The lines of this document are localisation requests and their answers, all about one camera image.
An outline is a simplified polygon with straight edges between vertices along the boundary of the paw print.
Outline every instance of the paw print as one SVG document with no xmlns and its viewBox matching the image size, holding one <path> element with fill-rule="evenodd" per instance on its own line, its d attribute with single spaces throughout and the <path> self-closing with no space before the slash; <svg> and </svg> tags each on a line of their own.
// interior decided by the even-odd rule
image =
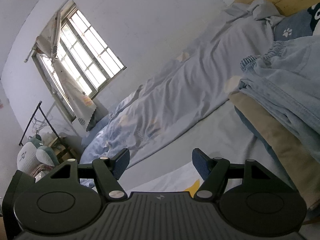
<svg viewBox="0 0 320 240">
<path fill-rule="evenodd" d="M 286 29 L 283 31 L 283 34 L 282 36 L 285 36 L 286 38 L 288 37 L 288 35 L 291 35 L 292 34 L 292 29 Z"/>
</svg>

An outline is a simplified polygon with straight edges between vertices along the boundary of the tied curtain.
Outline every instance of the tied curtain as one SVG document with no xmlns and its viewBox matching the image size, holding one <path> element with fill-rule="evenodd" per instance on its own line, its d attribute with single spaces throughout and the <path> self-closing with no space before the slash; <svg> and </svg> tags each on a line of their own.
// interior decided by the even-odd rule
<svg viewBox="0 0 320 240">
<path fill-rule="evenodd" d="M 57 73 L 64 94 L 68 99 L 76 118 L 86 130 L 93 112 L 96 109 L 94 102 L 87 96 L 79 84 L 65 69 L 57 57 L 61 32 L 61 14 L 56 12 L 41 34 L 36 38 L 37 52 L 45 54 L 52 62 L 52 67 Z"/>
</svg>

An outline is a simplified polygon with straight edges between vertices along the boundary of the metal screw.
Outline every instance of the metal screw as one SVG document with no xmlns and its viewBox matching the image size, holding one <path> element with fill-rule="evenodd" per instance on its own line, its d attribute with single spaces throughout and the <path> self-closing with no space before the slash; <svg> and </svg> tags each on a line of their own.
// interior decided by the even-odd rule
<svg viewBox="0 0 320 240">
<path fill-rule="evenodd" d="M 201 190 L 197 192 L 197 196 L 199 198 L 211 198 L 212 192 L 210 192 L 209 190 Z"/>
<path fill-rule="evenodd" d="M 122 198 L 124 196 L 124 192 L 120 190 L 113 190 L 109 193 L 109 197 L 111 198 Z"/>
</svg>

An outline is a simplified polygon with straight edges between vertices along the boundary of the black and white pillow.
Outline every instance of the black and white pillow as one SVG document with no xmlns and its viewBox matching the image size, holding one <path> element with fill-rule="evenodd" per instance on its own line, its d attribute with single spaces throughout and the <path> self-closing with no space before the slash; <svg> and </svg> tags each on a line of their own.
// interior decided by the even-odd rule
<svg viewBox="0 0 320 240">
<path fill-rule="evenodd" d="M 320 34 L 320 3 L 284 18 L 274 30 L 275 41 Z"/>
</svg>

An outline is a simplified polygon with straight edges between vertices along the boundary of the triangular cutout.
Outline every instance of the triangular cutout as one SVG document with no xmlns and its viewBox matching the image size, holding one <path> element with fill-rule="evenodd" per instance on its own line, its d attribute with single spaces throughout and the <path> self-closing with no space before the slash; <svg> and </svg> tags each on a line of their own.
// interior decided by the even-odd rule
<svg viewBox="0 0 320 240">
<path fill-rule="evenodd" d="M 262 170 L 260 170 L 257 166 L 251 166 L 252 178 L 253 179 L 270 179 L 268 175 L 266 175 Z"/>
<path fill-rule="evenodd" d="M 70 168 L 71 165 L 65 165 L 55 174 L 51 176 L 52 179 L 68 179 L 70 177 Z"/>
</svg>

